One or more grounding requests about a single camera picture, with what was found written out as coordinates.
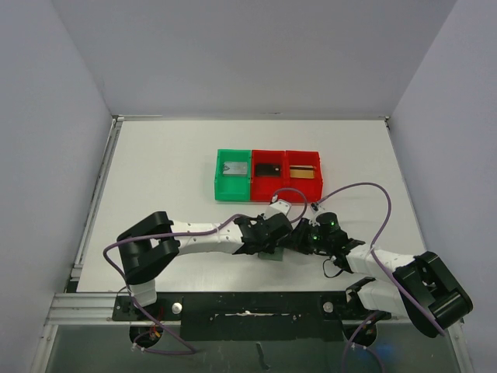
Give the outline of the green card holder wallet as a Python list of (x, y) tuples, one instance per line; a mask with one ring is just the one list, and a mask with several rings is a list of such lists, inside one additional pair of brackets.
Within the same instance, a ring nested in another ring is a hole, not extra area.
[(283, 260), (283, 251), (275, 250), (273, 253), (259, 253), (258, 258), (260, 258), (261, 260), (281, 262)]

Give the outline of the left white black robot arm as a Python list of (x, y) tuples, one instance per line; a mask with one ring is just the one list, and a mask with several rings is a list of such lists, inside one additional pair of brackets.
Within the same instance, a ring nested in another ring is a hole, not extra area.
[(283, 212), (255, 218), (237, 214), (228, 222), (204, 226), (173, 221), (164, 211), (155, 212), (117, 239), (123, 278), (132, 297), (130, 310), (140, 319), (155, 315), (155, 278), (179, 255), (273, 253), (291, 231)]

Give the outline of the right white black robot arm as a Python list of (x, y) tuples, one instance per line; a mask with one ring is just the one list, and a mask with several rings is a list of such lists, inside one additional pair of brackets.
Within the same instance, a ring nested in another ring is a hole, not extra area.
[(342, 272), (362, 275), (346, 289), (346, 308), (354, 317), (371, 311), (399, 315), (433, 338), (474, 308), (437, 254), (399, 254), (369, 247), (349, 237), (332, 212), (302, 219), (285, 244), (300, 253), (327, 256)]

